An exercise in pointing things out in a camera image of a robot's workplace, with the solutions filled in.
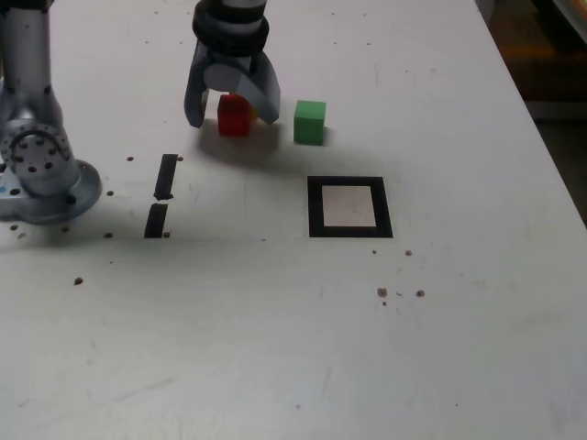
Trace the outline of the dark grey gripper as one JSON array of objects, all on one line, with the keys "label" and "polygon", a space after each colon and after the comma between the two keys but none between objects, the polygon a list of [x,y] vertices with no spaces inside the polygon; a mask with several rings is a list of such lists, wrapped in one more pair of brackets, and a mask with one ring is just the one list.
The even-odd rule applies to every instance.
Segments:
[{"label": "dark grey gripper", "polygon": [[235,57],[208,51],[198,41],[183,103],[191,127],[200,128],[205,120],[208,89],[241,96],[267,124],[273,124],[279,118],[281,89],[275,70],[263,51],[253,57]]}]

